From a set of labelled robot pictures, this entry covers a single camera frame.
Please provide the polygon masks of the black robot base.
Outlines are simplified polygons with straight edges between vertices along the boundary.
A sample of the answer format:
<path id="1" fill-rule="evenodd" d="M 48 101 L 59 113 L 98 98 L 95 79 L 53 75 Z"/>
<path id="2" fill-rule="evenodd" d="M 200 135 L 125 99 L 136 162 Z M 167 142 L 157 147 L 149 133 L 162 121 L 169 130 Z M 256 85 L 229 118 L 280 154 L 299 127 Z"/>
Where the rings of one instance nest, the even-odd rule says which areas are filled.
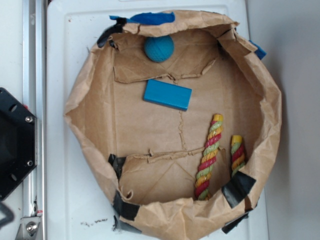
<path id="1" fill-rule="evenodd" d="M 36 167 L 36 117 L 5 88 L 0 89 L 0 200 Z"/>

